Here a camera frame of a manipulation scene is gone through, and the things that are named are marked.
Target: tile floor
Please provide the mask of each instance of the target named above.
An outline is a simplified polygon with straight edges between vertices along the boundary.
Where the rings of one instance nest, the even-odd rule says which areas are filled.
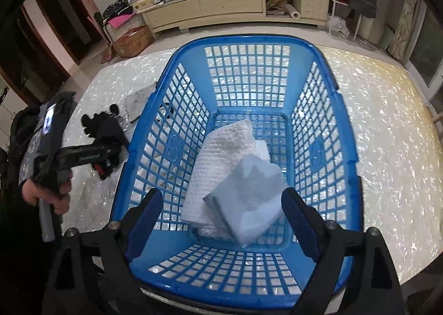
[[[389,56],[382,50],[375,49],[362,41],[349,41],[338,35],[330,35],[327,31],[318,29],[310,25],[293,24],[273,24],[269,23],[251,23],[251,24],[228,24],[204,26],[201,28],[191,29],[188,32],[180,32],[178,29],[163,31],[157,34],[156,41],[144,50],[140,55],[150,54],[157,51],[167,50],[170,48],[180,47],[189,41],[199,39],[201,37],[229,34],[279,34],[292,35],[305,39],[314,45],[327,46],[350,52],[356,52],[361,55],[381,60],[383,62],[403,67],[401,63]],[[78,101],[85,90],[88,88],[95,75],[106,66],[123,61],[120,57],[115,57],[112,61],[100,64],[101,53],[106,48],[105,41],[98,43],[89,52],[88,56],[83,59],[78,67],[70,71],[71,78],[64,84],[63,91],[76,92],[76,101]]]

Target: pink fabric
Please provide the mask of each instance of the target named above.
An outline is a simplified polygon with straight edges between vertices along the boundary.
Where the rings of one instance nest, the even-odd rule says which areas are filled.
[[[135,15],[135,13],[129,14],[129,15],[120,15],[112,18],[108,21],[111,26],[116,29],[119,26],[123,25],[126,21],[128,21],[130,18],[132,18]]]

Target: human hand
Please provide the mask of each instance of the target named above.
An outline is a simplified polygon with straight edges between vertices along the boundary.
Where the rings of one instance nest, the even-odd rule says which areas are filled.
[[[54,206],[54,212],[57,215],[66,214],[69,211],[69,192],[71,191],[71,179],[72,173],[69,176],[69,180],[61,184],[59,188],[60,197],[53,191],[35,183],[32,180],[26,180],[22,186],[22,196],[27,204],[36,206],[39,199],[45,200],[48,204]]]

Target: gray handle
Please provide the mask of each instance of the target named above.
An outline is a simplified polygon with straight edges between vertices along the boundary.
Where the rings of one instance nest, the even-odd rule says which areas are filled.
[[[40,226],[42,227],[42,239],[44,242],[55,240],[54,226],[52,225],[51,209],[49,204],[38,200],[38,214],[40,216]]]

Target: glass door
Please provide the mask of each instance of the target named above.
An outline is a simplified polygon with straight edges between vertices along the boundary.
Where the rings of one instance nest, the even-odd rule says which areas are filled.
[[[443,111],[443,28],[423,1],[403,63],[426,100]]]

